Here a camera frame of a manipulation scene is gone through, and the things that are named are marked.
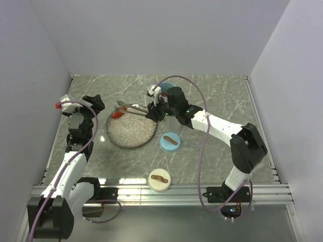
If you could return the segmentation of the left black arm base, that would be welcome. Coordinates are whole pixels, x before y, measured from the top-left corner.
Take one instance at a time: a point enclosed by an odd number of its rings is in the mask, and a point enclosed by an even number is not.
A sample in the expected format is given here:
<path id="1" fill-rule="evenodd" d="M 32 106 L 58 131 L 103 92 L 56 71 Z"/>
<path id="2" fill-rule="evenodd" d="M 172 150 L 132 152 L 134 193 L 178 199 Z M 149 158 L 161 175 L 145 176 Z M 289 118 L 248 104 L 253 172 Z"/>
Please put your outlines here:
<path id="1" fill-rule="evenodd" d="M 116 204 L 118 188 L 101 187 L 98 194 L 89 199 L 82 207 L 85 218 L 100 218 L 107 204 Z"/>

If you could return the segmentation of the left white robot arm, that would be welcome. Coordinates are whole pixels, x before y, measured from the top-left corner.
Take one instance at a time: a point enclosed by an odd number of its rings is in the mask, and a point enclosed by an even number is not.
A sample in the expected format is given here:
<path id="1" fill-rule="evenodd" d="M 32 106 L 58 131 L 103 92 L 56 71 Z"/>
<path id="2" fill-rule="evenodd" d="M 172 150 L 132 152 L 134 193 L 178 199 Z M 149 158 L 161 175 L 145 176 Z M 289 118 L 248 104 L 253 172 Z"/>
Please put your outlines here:
<path id="1" fill-rule="evenodd" d="M 83 96 L 75 101 L 69 94 L 55 104 L 68 118 L 68 135 L 62 163 L 52 181 L 27 204 L 29 240 L 36 238 L 68 239 L 75 216 L 85 202 L 101 199 L 97 178 L 80 178 L 92 154 L 98 131 L 98 114 L 105 109 L 101 96 Z"/>

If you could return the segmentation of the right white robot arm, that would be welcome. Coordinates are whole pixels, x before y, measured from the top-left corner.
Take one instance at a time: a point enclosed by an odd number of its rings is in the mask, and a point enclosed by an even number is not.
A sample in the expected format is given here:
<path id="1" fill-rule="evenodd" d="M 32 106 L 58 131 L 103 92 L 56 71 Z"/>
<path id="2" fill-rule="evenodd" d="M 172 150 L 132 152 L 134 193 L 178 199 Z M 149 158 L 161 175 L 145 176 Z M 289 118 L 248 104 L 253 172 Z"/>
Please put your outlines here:
<path id="1" fill-rule="evenodd" d="M 257 127 L 251 123 L 229 122 L 189 104 L 180 87 L 172 87 L 162 94 L 160 87 L 152 85 L 147 95 L 153 98 L 148 105 L 148 119 L 157 123 L 166 116 L 173 116 L 181 125 L 208 133 L 230 147 L 233 168 L 224 181 L 222 194 L 230 202 L 236 200 L 240 196 L 238 187 L 267 155 L 267 147 Z"/>

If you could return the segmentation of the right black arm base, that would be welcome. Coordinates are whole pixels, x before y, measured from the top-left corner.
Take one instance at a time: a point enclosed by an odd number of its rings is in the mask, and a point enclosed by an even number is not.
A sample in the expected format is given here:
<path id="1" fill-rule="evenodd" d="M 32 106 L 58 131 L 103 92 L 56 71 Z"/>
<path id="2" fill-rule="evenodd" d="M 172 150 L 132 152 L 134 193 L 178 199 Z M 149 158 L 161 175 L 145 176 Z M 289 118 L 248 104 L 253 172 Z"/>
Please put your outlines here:
<path id="1" fill-rule="evenodd" d="M 252 210 L 253 190 L 243 186 L 236 193 L 223 187 L 207 187 L 203 196 L 207 198 L 207 203 L 223 204 L 232 195 L 234 196 L 229 202 L 220 209 L 221 215 L 225 220 L 230 219 L 232 222 L 246 215 Z"/>

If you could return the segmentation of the metal serving tongs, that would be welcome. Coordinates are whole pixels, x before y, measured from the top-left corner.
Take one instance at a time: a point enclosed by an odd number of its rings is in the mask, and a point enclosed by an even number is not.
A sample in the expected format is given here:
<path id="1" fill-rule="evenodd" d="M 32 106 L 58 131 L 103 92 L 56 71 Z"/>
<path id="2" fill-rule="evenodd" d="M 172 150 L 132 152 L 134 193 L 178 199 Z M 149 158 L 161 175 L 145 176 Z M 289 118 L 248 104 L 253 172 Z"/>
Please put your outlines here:
<path id="1" fill-rule="evenodd" d="M 148 114 L 148 111 L 137 106 L 133 106 L 131 104 L 127 104 L 123 101 L 117 101 L 118 107 L 115 107 L 116 111 L 119 111 L 121 113 L 129 113 L 139 116 L 146 116 Z"/>

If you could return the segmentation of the white lid brown handle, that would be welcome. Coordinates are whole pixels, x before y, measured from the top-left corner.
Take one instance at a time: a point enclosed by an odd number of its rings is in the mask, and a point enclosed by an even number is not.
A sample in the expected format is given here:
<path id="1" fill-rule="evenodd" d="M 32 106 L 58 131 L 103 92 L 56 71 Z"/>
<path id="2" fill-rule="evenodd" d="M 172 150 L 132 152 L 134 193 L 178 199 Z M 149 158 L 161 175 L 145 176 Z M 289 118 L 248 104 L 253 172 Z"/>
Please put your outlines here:
<path id="1" fill-rule="evenodd" d="M 162 168 L 154 169 L 148 176 L 149 187 L 157 192 L 163 193 L 167 191 L 172 183 L 170 173 Z"/>

